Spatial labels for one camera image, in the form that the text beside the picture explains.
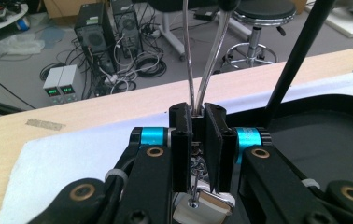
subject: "black computer tower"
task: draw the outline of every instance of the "black computer tower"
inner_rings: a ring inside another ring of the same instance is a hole
[[[110,4],[119,38],[121,38],[123,55],[125,58],[135,57],[143,49],[134,5],[131,0],[111,0]]]
[[[109,74],[116,72],[113,50],[116,45],[104,3],[85,4],[80,7],[75,25],[86,59],[98,72],[98,66]]]

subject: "zip tie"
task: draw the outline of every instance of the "zip tie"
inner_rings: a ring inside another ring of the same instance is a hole
[[[125,189],[127,186],[128,175],[121,169],[111,169],[105,175],[105,181],[111,176],[116,175],[123,179],[123,188]]]
[[[302,180],[302,184],[304,184],[307,188],[316,187],[317,189],[321,189],[319,183],[315,179],[304,179]]]

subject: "digital display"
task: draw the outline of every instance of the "digital display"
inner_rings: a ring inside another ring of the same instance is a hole
[[[63,94],[75,93],[74,88],[72,88],[71,85],[62,86],[62,87],[61,87],[61,91],[63,92]]]
[[[45,89],[45,91],[48,94],[48,96],[60,95],[60,93],[58,92],[57,88],[47,88],[47,89]]]

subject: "white plastic bag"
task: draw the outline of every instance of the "white plastic bag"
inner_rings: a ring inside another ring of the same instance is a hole
[[[13,35],[0,41],[1,54],[37,54],[45,47],[45,41],[35,40],[35,34]]]

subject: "black pole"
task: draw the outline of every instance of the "black pole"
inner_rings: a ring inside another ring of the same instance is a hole
[[[322,24],[332,10],[334,2],[335,0],[317,0],[314,4],[298,40],[293,47],[292,53],[285,64],[284,70],[275,85],[272,96],[264,109],[260,126],[267,127],[274,117],[285,93],[287,93],[290,83],[295,78],[307,52],[310,50],[311,45],[317,37]]]

